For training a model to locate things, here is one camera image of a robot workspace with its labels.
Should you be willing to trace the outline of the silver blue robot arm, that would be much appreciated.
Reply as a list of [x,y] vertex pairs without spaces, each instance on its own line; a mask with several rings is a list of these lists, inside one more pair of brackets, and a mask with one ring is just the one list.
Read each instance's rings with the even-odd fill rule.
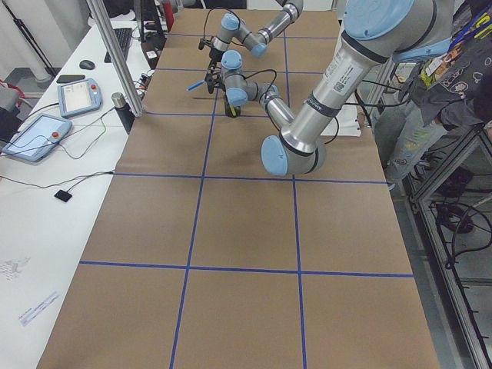
[[222,55],[229,49],[230,44],[236,39],[240,46],[245,47],[253,56],[260,58],[268,49],[268,44],[279,36],[289,25],[295,23],[304,10],[302,0],[277,1],[281,6],[279,13],[263,28],[253,32],[246,25],[244,19],[240,18],[230,8],[216,7],[208,10],[204,22],[204,28],[208,16],[213,10],[225,10],[221,19],[221,26],[217,33],[210,38],[203,35],[200,38],[198,49],[203,50],[205,46],[210,48],[209,58],[212,63],[219,62]]
[[204,78],[209,91],[225,93],[231,109],[258,102],[276,135],[264,139],[261,160],[277,176],[307,174],[321,167],[326,149],[323,130],[367,73],[388,59],[418,62],[449,49],[454,2],[452,1],[349,1],[344,12],[341,47],[321,80],[294,115],[272,84],[249,82],[243,75],[241,54],[229,48],[237,39],[260,58],[268,43],[299,19],[302,1],[281,1],[278,15],[252,32],[237,15],[227,13],[215,36],[202,37],[199,48],[209,47],[211,59]]

